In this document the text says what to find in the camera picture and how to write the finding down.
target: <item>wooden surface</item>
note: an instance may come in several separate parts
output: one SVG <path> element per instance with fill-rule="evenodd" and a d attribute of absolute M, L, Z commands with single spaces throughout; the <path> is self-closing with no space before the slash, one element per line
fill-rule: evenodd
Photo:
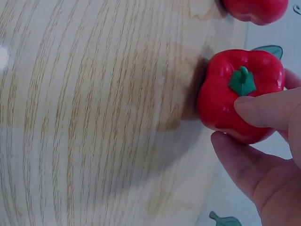
<path fill-rule="evenodd" d="M 192 226 L 216 158 L 194 101 L 246 24 L 214 0 L 0 1 L 0 225 Z"/>

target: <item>toy bell pepper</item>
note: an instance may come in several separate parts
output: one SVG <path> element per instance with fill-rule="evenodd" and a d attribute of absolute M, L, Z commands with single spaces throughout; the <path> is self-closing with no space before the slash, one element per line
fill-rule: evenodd
<path fill-rule="evenodd" d="M 280 19 L 288 0 L 222 0 L 227 11 L 238 20 L 266 25 Z"/>
<path fill-rule="evenodd" d="M 284 89 L 281 61 L 266 51 L 226 50 L 209 61 L 206 79 L 199 91 L 197 110 L 203 124 L 225 132 L 244 144 L 269 137 L 274 130 L 246 123 L 235 111 L 239 96 L 260 96 Z"/>

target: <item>plastic toy vegetable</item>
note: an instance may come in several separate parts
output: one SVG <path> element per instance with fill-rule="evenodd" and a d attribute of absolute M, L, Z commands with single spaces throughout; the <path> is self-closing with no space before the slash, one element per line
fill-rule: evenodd
<path fill-rule="evenodd" d="M 280 19 L 288 0 L 222 0 L 227 11 L 236 19 L 266 25 Z"/>
<path fill-rule="evenodd" d="M 282 91 L 284 84 L 284 68 L 273 54 L 239 49 L 220 52 L 210 60 L 198 94 L 199 118 L 208 128 L 225 132 L 241 143 L 257 143 L 274 130 L 246 123 L 236 113 L 234 101 L 239 96 Z"/>

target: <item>table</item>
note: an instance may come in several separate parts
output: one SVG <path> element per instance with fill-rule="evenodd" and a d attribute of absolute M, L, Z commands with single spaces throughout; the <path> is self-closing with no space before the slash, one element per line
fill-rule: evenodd
<path fill-rule="evenodd" d="M 195 98 L 245 34 L 214 0 L 2 0 L 0 225 L 194 225 L 217 162 Z"/>

